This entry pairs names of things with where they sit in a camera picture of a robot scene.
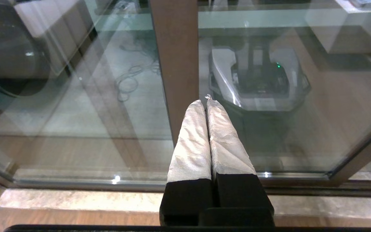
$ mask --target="brown vertical post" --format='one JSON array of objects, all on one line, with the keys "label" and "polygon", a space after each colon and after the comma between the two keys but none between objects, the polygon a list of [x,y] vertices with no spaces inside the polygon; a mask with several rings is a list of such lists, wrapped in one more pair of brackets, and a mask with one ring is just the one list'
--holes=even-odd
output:
[{"label": "brown vertical post", "polygon": [[197,0],[150,0],[174,145],[184,113],[198,96]]}]

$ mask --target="wooden floor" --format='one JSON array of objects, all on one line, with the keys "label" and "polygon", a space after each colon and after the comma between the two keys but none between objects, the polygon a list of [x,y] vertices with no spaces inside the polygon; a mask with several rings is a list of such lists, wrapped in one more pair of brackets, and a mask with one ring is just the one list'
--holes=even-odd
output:
[{"label": "wooden floor", "polygon": [[[371,227],[371,219],[276,216],[277,226]],[[0,232],[17,224],[159,226],[158,213],[0,208]]]}]

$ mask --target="glass door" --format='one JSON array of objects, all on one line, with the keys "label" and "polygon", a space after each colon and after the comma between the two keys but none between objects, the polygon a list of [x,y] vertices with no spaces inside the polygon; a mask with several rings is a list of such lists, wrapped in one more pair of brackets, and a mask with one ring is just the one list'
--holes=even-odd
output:
[{"label": "glass door", "polygon": [[147,0],[0,0],[8,186],[164,186],[171,128]]},{"label": "glass door", "polygon": [[198,30],[200,99],[264,183],[338,186],[371,161],[371,3],[201,0]]}]

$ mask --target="metal frame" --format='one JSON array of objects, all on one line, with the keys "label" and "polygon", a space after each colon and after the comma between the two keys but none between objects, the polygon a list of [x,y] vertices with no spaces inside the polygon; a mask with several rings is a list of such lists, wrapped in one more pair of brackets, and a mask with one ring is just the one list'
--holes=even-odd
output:
[{"label": "metal frame", "polygon": [[[150,0],[156,33],[160,69],[174,144],[184,112],[199,98],[197,0]],[[332,171],[313,177],[261,178],[268,194],[335,195],[371,197],[371,181],[348,181],[371,161],[371,132],[353,148]],[[114,191],[164,190],[162,184],[58,183],[15,181],[0,173],[0,185],[6,188],[83,189]]]}]

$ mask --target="white tape wrap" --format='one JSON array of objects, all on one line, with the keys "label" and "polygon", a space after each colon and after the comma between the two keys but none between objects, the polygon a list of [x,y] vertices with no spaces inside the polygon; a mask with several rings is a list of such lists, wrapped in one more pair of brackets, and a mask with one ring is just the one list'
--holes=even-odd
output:
[{"label": "white tape wrap", "polygon": [[227,112],[218,101],[211,98],[207,100],[207,118],[213,176],[216,173],[256,175]]},{"label": "white tape wrap", "polygon": [[200,100],[191,103],[181,124],[167,182],[211,179],[211,155],[206,114]]}]

